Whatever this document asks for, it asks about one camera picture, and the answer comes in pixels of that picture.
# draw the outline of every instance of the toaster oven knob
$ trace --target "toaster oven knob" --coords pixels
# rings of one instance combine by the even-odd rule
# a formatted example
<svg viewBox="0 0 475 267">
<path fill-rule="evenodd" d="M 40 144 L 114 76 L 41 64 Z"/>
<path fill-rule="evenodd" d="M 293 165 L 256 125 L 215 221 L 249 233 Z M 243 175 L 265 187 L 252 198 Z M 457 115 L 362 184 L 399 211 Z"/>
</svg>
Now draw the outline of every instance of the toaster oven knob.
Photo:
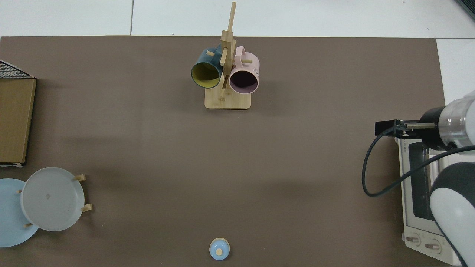
<svg viewBox="0 0 475 267">
<path fill-rule="evenodd" d="M 413 243 L 419 243 L 419 238 L 417 237 L 406 237 L 406 240 Z"/>
<path fill-rule="evenodd" d="M 420 246 L 420 238 L 419 238 L 419 235 L 416 233 L 411 233 L 411 236 L 409 237 L 407 237 L 405 233 L 403 233 L 401 238 L 404 242 L 408 241 L 408 242 L 414 243 L 416 247 Z"/>
<path fill-rule="evenodd" d="M 424 245 L 426 248 L 431 249 L 432 251 L 436 252 L 437 254 L 440 254 L 442 252 L 442 248 L 440 246 L 439 241 L 432 239 L 430 244 L 425 244 Z"/>
</svg>

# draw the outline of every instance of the mug handle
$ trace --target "mug handle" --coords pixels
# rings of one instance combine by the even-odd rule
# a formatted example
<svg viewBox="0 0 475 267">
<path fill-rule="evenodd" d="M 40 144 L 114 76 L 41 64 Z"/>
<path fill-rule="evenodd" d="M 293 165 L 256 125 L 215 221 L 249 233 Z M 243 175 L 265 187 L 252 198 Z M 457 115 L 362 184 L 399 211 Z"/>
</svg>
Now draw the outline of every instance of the mug handle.
<svg viewBox="0 0 475 267">
<path fill-rule="evenodd" d="M 236 48 L 236 55 L 234 56 L 234 64 L 236 64 L 236 67 L 238 68 L 243 67 L 241 57 L 245 54 L 246 54 L 246 51 L 244 50 L 243 46 Z"/>
</svg>

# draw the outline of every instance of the pink mug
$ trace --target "pink mug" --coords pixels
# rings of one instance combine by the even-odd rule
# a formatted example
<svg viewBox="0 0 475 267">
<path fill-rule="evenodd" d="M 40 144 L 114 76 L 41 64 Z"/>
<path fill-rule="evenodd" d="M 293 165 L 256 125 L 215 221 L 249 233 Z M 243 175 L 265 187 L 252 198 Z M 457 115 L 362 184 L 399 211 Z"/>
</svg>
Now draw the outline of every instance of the pink mug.
<svg viewBox="0 0 475 267">
<path fill-rule="evenodd" d="M 244 47 L 236 48 L 234 65 L 229 75 L 229 86 L 240 94 L 250 94 L 259 86 L 259 59 Z"/>
</svg>

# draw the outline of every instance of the teal mug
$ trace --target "teal mug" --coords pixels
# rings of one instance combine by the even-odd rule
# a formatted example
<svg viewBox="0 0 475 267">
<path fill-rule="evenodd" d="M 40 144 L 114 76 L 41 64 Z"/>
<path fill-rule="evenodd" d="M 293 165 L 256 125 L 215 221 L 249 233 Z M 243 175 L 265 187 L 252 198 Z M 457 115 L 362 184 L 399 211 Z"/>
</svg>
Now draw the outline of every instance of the teal mug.
<svg viewBox="0 0 475 267">
<path fill-rule="evenodd" d="M 223 66 L 219 64 L 221 55 L 221 45 L 203 50 L 191 69 L 191 78 L 197 85 L 203 88 L 213 88 L 218 85 L 223 73 Z"/>
</svg>

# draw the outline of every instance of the black cable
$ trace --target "black cable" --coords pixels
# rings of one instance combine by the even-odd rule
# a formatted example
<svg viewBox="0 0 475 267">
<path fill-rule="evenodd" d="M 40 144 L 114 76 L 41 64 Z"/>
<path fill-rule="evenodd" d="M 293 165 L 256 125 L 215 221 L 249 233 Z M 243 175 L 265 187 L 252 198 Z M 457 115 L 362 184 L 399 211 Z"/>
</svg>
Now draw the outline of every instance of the black cable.
<svg viewBox="0 0 475 267">
<path fill-rule="evenodd" d="M 402 181 L 404 181 L 404 179 L 406 179 L 407 177 L 411 176 L 411 174 L 417 172 L 418 170 L 424 168 L 425 166 L 431 164 L 432 162 L 434 161 L 437 161 L 443 157 L 447 157 L 449 155 L 452 155 L 452 154 L 455 154 L 455 153 L 460 153 L 460 152 L 464 152 L 464 151 L 470 151 L 470 150 L 475 150 L 475 145 L 471 145 L 471 146 L 466 146 L 466 147 L 459 147 L 459 148 L 454 148 L 454 149 L 451 149 L 447 152 L 444 152 L 444 153 L 441 153 L 441 154 L 438 154 L 438 155 L 435 155 L 434 157 L 426 160 L 426 161 L 423 161 L 419 166 L 417 166 L 416 168 L 414 169 L 411 169 L 410 171 L 408 171 L 407 173 L 405 173 L 404 175 L 402 175 L 401 177 L 399 177 L 399 179 L 395 180 L 394 182 L 392 182 L 389 186 L 385 187 L 383 190 L 377 192 L 377 193 L 370 193 L 368 191 L 368 189 L 366 188 L 366 181 L 365 181 L 365 175 L 366 175 L 366 165 L 368 164 L 368 158 L 370 157 L 370 154 L 371 154 L 371 150 L 373 150 L 373 147 L 374 145 L 376 144 L 376 142 L 381 139 L 384 135 L 394 131 L 394 130 L 404 130 L 404 126 L 403 125 L 398 125 L 398 126 L 394 126 L 394 127 L 391 127 L 389 128 L 388 130 L 385 130 L 384 132 L 380 133 L 373 141 L 373 143 L 371 143 L 368 151 L 366 152 L 366 156 L 364 157 L 364 162 L 363 162 L 363 171 L 362 171 L 362 174 L 361 174 L 361 182 L 363 184 L 363 190 L 364 192 L 366 193 L 366 195 L 370 196 L 370 197 L 378 197 L 380 195 L 384 195 L 386 194 L 388 191 L 390 191 L 391 189 L 395 188 L 397 185 L 399 185 Z"/>
</svg>

